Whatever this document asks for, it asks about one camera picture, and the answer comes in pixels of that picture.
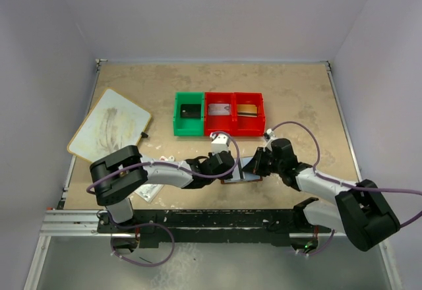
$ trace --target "white wall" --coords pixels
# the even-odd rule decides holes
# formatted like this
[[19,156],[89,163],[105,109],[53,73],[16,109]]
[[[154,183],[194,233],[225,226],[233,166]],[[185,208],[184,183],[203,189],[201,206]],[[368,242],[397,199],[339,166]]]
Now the white wall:
[[335,56],[366,0],[67,0],[96,57],[114,61]]
[[0,288],[22,289],[55,207],[94,58],[64,0],[0,0]]
[[[368,0],[334,63],[334,82],[364,177],[422,190],[422,0]],[[421,199],[386,195],[401,221]],[[406,289],[421,288],[422,221],[391,240]]]

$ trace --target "white cutting board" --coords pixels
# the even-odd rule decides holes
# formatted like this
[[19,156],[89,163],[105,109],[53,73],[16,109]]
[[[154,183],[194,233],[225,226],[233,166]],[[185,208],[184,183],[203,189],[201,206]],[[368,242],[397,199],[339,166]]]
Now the white cutting board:
[[137,145],[151,114],[106,89],[67,146],[69,153],[94,162],[128,145]]

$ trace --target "wooden table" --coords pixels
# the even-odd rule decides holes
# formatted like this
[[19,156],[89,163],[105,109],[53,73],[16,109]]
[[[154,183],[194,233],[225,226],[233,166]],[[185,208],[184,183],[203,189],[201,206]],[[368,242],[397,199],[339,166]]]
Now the wooden table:
[[[207,137],[173,135],[173,106],[177,91],[261,92],[266,126],[282,121],[299,121],[319,141],[322,158],[319,169],[349,180],[357,180],[355,166],[324,64],[175,64],[122,65],[101,68],[92,104],[106,88],[113,88],[152,114],[140,152],[150,157],[194,158],[210,151]],[[291,140],[300,161],[314,163],[311,137],[295,125],[276,130]],[[252,156],[261,138],[237,138],[241,156]],[[85,188],[91,183],[89,163],[77,158],[65,209],[100,209]],[[258,183],[222,185],[215,181],[197,190],[165,186],[149,204],[137,194],[131,196],[135,209],[207,208],[292,208],[307,194],[285,186],[277,175]]]

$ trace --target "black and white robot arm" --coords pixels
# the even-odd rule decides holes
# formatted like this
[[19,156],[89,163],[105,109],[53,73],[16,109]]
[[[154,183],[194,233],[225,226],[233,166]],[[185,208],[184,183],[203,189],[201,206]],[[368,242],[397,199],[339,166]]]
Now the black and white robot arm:
[[276,138],[269,132],[265,135],[266,146],[257,149],[243,171],[263,177],[277,173],[285,185],[325,200],[310,198],[296,208],[305,223],[345,233],[362,251],[400,230],[398,218],[381,193],[353,189],[377,188],[372,181],[354,183],[323,174],[298,162],[288,139]]
[[[136,146],[126,146],[90,166],[94,182],[116,173],[116,176],[94,187],[97,204],[107,209],[115,223],[124,223],[133,218],[129,195],[141,185],[158,183],[181,189],[199,189],[216,179],[229,179],[231,174],[219,178],[204,178],[191,173],[215,176],[229,171],[235,163],[229,151],[229,142],[226,135],[219,134],[211,142],[212,152],[208,153],[208,157],[200,156],[175,162],[149,158],[141,155]],[[140,166],[118,172],[134,164]]]

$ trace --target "metal frame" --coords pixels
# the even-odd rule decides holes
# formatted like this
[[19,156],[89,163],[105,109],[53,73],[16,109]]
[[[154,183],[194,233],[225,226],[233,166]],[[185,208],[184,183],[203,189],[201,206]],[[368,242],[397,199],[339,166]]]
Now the metal frame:
[[[95,85],[92,89],[92,94],[90,98],[90,103],[88,105],[88,109],[86,110],[86,114],[88,114],[90,105],[92,102],[92,97],[94,95],[94,90],[98,81],[98,77],[100,75],[101,64],[106,62],[107,60],[97,60],[97,75],[95,79]],[[355,151],[353,149],[353,145],[351,143],[351,138],[349,135],[349,131],[347,129],[346,120],[344,118],[344,114],[342,111],[342,107],[340,105],[340,101],[338,99],[338,94],[336,91],[336,87],[334,85],[334,80],[331,73],[330,63],[326,62],[315,62],[315,64],[323,63],[326,65],[326,71],[328,77],[330,79],[332,91],[334,93],[334,98],[336,100],[337,108],[340,114],[340,118],[342,120],[343,129],[346,134],[347,143],[349,145],[349,149],[353,158],[353,162],[355,165],[356,174],[358,179],[361,180],[361,173],[359,170],[359,166],[357,164]],[[62,201],[66,199],[67,191],[69,188],[69,183],[72,177],[73,168],[75,166],[75,159],[76,157],[73,156],[71,160],[71,164],[69,166],[69,171],[67,173],[67,177],[65,180],[65,186],[63,189],[63,196]],[[111,234],[99,234],[97,232],[98,228],[98,218],[97,218],[96,210],[50,210],[45,213],[44,222],[42,224],[40,230],[40,238],[38,240],[38,244],[35,250],[34,257],[32,259],[32,264],[30,267],[30,271],[28,273],[28,277],[26,279],[24,290],[35,290],[37,288],[38,282],[40,280],[42,268],[45,261],[45,256],[48,252],[49,242],[51,237],[54,236],[91,236],[91,237],[110,237]],[[329,234],[323,233],[320,234],[321,236],[329,236]],[[131,233],[119,233],[113,234],[114,237],[133,237],[134,235]],[[338,237],[343,237],[344,234],[338,233],[336,234]],[[309,233],[291,233],[289,234],[290,238],[309,238],[312,237],[312,234]],[[402,290],[403,285],[400,279],[397,264],[395,260],[395,256],[390,246],[390,242],[388,240],[379,244],[380,251],[382,254],[382,259],[384,260],[384,266],[386,268],[386,273],[388,275],[388,279],[390,281],[391,288],[393,290]]]

